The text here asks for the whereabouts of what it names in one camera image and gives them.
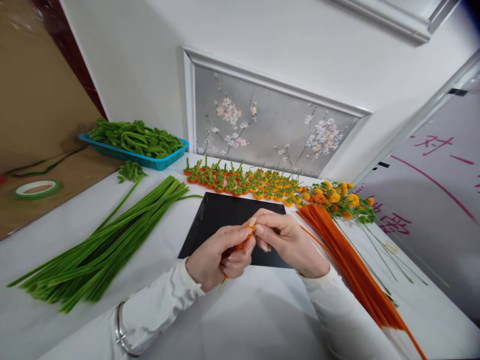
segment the floral painting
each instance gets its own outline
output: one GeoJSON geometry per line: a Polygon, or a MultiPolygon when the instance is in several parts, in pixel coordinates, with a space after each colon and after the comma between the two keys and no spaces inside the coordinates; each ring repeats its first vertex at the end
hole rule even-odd
{"type": "Polygon", "coordinates": [[[198,66],[196,152],[318,177],[359,120],[198,66]]]}

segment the tape roll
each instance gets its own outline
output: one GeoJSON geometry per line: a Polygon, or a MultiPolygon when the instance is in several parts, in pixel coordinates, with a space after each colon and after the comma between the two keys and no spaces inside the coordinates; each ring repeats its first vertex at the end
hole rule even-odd
{"type": "Polygon", "coordinates": [[[19,186],[14,191],[14,196],[16,199],[20,200],[29,200],[29,199],[41,199],[51,196],[53,194],[58,193],[62,189],[62,183],[55,180],[41,180],[41,181],[34,181],[29,182],[28,184],[19,186]],[[36,192],[28,192],[29,190],[38,188],[38,187],[46,187],[43,190],[36,191],[36,192]]]}

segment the blue plastic basket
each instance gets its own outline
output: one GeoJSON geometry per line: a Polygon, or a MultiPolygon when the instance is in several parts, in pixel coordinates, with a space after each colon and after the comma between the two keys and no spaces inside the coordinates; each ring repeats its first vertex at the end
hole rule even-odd
{"type": "Polygon", "coordinates": [[[182,148],[179,148],[175,152],[172,152],[170,155],[168,155],[167,157],[164,157],[163,159],[156,159],[156,158],[140,155],[135,152],[127,151],[122,148],[113,147],[98,141],[93,141],[90,138],[88,132],[84,132],[78,135],[78,137],[80,138],[80,140],[90,143],[93,146],[93,148],[102,155],[106,155],[112,158],[125,160],[125,161],[131,160],[133,162],[139,163],[143,167],[159,170],[159,171],[165,170],[174,162],[176,162],[178,159],[180,159],[185,154],[185,150],[187,150],[187,148],[190,146],[190,143],[187,140],[178,138],[183,144],[182,148]]]}

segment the bracelet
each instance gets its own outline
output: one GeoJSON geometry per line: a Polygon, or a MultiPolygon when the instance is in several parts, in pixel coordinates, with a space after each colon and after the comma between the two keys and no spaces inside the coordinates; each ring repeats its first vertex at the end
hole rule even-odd
{"type": "Polygon", "coordinates": [[[115,329],[115,334],[116,334],[116,343],[120,344],[121,348],[123,351],[126,352],[126,354],[132,358],[138,358],[142,353],[138,352],[133,352],[130,350],[130,347],[126,344],[125,342],[125,329],[124,329],[124,321],[122,317],[122,309],[124,307],[125,302],[127,299],[122,300],[117,306],[116,306],[116,329],[115,329]]]}

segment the black board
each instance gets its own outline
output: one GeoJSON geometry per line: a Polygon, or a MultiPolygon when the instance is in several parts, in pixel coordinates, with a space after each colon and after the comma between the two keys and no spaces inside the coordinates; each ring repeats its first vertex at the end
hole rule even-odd
{"type": "MultiPolygon", "coordinates": [[[[219,228],[226,225],[242,225],[261,208],[278,214],[286,213],[283,204],[280,203],[207,192],[198,208],[178,258],[184,259],[192,255],[219,228]]],[[[273,268],[291,268],[275,249],[264,252],[258,246],[251,254],[251,264],[273,268]]]]}

